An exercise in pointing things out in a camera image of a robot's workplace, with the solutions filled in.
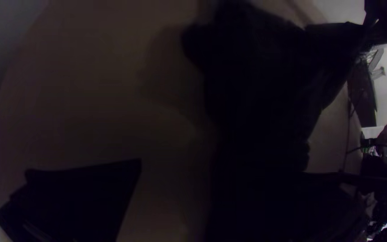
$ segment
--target black object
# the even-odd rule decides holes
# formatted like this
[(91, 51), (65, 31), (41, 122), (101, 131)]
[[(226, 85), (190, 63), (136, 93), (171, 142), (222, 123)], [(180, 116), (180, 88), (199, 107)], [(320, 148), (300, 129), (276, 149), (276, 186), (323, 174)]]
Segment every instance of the black object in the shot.
[[(222, 134), (206, 241), (354, 241), (366, 226), (358, 204), (341, 197), (341, 180), (302, 173), (307, 139), (365, 33), (352, 23), (303, 30), (233, 0), (221, 2), (210, 24), (184, 32), (185, 55), (204, 73), (206, 110)], [(341, 211), (357, 211), (351, 219), (329, 213), (339, 199)], [(335, 221), (352, 229), (319, 236)]]
[(0, 225), (14, 242), (113, 242), (140, 172), (140, 160), (28, 170), (27, 185), (0, 209)]

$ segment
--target cable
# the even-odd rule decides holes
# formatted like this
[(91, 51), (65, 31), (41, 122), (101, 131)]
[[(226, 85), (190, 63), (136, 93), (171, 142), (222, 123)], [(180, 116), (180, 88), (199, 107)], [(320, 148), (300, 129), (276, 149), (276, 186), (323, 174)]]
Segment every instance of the cable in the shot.
[[(382, 144), (376, 144), (376, 145), (373, 145), (373, 146), (387, 147), (387, 145), (382, 145)], [(346, 154), (348, 155), (348, 154), (350, 154), (350, 153), (352, 153), (352, 152), (354, 152), (354, 151), (356, 151), (356, 150), (362, 149), (362, 148), (364, 148), (364, 147), (365, 147), (365, 146), (356, 147), (356, 148), (354, 148), (354, 149), (351, 149), (351, 150), (349, 150), (349, 151), (346, 151)]]
[(355, 114), (356, 106), (359, 104), (359, 102), (360, 102), (360, 100), (362, 98), (362, 95), (364, 94), (364, 91), (365, 91), (365, 89), (361, 89), (361, 93), (359, 94), (358, 99), (356, 100), (356, 103), (353, 105), (353, 111), (352, 111), (352, 102), (350, 100), (348, 101), (348, 105), (347, 105), (348, 106), (348, 122), (347, 122), (347, 136), (346, 136), (346, 154), (344, 155), (343, 167), (340, 170), (340, 172), (344, 172), (344, 170), (346, 169), (347, 155), (349, 154), (348, 153), (348, 149), (349, 149), (349, 136), (350, 136), (350, 119)]

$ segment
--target black cloth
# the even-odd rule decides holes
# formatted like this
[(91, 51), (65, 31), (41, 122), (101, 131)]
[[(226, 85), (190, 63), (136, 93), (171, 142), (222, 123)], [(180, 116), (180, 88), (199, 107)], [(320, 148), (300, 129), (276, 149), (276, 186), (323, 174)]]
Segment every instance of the black cloth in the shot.
[(299, 173), (307, 139), (341, 90), (364, 33), (351, 23), (304, 30), (233, 0), (222, 1), (210, 24), (186, 29), (184, 52), (204, 74), (206, 111), (221, 134), (206, 241), (306, 241), (338, 218), (300, 213), (331, 203), (323, 205), (329, 194), (312, 185), (321, 180)]
[(14, 242), (114, 242), (140, 172), (140, 160), (28, 170), (27, 184), (0, 209), (0, 225)]

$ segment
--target dark fabric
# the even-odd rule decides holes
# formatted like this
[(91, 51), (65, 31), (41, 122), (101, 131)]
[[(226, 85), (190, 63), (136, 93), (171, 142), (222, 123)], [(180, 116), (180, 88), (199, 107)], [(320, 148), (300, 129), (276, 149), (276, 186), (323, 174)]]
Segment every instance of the dark fabric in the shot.
[(0, 209), (0, 225), (14, 242), (114, 242), (140, 172), (140, 160), (28, 170), (27, 185)]
[(303, 30), (231, 0), (210, 24), (186, 29), (185, 55), (204, 74), (206, 110), (221, 133), (206, 241), (306, 241), (338, 219), (300, 213), (329, 209), (339, 183), (323, 189), (313, 185), (320, 179), (299, 174), (307, 139), (343, 86), (363, 34), (350, 23)]

